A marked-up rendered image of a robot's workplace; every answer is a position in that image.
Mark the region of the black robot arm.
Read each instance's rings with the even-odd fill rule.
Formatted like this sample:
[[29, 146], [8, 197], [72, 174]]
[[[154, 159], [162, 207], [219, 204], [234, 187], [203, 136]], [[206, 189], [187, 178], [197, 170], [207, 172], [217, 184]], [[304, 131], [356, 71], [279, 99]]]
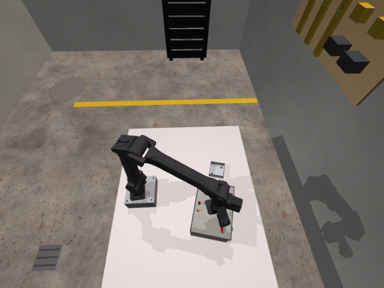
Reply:
[[[112, 152], [117, 153], [119, 156], [127, 175], [128, 184], [125, 188], [131, 192], [130, 200], [141, 200], [145, 198], [146, 175], [138, 169], [138, 166], [143, 167], [145, 163], [148, 163], [189, 183], [209, 196], [209, 198], [212, 199], [212, 213], [217, 213], [220, 227], [230, 225], [230, 219], [226, 209], [239, 213], [243, 201], [243, 199], [229, 193], [230, 185], [226, 181], [210, 178], [180, 163], [159, 151], [155, 145], [156, 141], [144, 135], [121, 135], [111, 148]], [[146, 155], [142, 157], [147, 148], [149, 150]]]

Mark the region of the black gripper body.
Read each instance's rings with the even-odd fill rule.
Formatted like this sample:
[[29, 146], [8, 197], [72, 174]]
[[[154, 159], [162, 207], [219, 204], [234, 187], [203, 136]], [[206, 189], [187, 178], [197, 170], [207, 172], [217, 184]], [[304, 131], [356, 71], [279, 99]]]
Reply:
[[212, 199], [209, 199], [209, 200], [205, 201], [205, 205], [206, 205], [206, 208], [208, 210], [208, 214], [212, 215], [213, 213], [212, 213], [212, 210], [211, 210], [211, 203], [212, 203]]

